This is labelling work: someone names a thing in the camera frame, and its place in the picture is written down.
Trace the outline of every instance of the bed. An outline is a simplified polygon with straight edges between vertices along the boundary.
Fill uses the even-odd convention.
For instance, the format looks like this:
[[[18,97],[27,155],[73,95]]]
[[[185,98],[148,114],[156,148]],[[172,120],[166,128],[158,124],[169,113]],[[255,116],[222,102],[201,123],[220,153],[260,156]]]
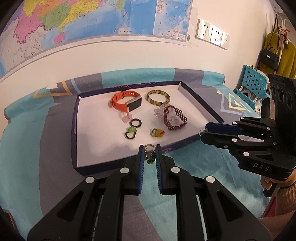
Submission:
[[[182,81],[198,94],[224,123],[240,117],[258,117],[234,92],[224,86],[222,74],[189,69],[130,69],[66,80],[55,89],[31,93],[4,110],[8,125],[0,141],[0,205],[9,211],[20,234],[29,230],[65,197],[84,176],[73,168],[71,134],[77,96],[109,88],[132,89],[135,84]],[[240,170],[227,150],[199,140],[165,150],[177,166],[191,175],[215,176],[256,217],[269,199],[260,177]],[[108,176],[114,166],[94,176]],[[145,165],[143,189],[128,196],[124,206],[123,240],[176,240],[176,204],[158,192],[156,169]]]

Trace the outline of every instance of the smartwatch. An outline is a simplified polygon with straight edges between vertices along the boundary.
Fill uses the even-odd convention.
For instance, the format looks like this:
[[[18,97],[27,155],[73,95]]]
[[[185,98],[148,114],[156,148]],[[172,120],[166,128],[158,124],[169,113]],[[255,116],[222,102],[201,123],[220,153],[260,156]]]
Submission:
[[[117,101],[127,97],[127,96],[132,96],[134,97],[133,99],[125,102],[124,104],[120,104]],[[127,108],[129,108],[129,112],[140,107],[142,105],[142,97],[139,93],[135,91],[122,91],[119,93],[116,93],[113,95],[113,97],[110,100],[110,107],[114,107],[117,110],[121,110],[123,112],[127,112]]]

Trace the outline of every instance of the person's finger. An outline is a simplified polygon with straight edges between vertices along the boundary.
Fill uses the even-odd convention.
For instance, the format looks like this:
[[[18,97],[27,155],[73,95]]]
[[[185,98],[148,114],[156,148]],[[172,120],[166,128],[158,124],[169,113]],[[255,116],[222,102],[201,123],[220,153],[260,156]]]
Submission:
[[[260,183],[261,183],[261,186],[262,186],[264,189],[269,190],[269,189],[272,187],[272,182],[271,182],[271,180],[270,180],[269,178],[267,178],[267,177],[262,177],[262,176],[261,176],[261,181],[260,181]]]

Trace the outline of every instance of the teal plastic basket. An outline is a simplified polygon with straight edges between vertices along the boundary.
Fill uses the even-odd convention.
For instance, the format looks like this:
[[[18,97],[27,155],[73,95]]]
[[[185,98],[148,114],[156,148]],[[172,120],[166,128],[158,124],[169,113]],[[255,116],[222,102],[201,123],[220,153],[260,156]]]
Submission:
[[[237,96],[241,98],[248,106],[255,110],[255,103],[248,96],[240,92],[238,89],[235,90]]]
[[[247,88],[249,91],[251,91],[253,94],[261,99],[270,98],[271,96],[266,92],[266,77],[250,66],[244,65],[244,68],[245,73],[242,80],[242,86]]]

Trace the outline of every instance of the electrical outlet panel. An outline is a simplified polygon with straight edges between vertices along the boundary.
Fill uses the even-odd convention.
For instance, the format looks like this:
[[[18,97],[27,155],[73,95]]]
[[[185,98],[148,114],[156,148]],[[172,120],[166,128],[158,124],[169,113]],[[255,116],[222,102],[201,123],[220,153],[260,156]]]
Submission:
[[[227,33],[223,32],[220,47],[227,50],[229,47],[229,42],[230,42],[230,36]]]
[[[223,31],[216,26],[213,26],[210,42],[217,46],[221,45]]]
[[[209,42],[211,41],[212,31],[213,31],[212,24],[205,22],[202,19],[198,20],[196,38]]]

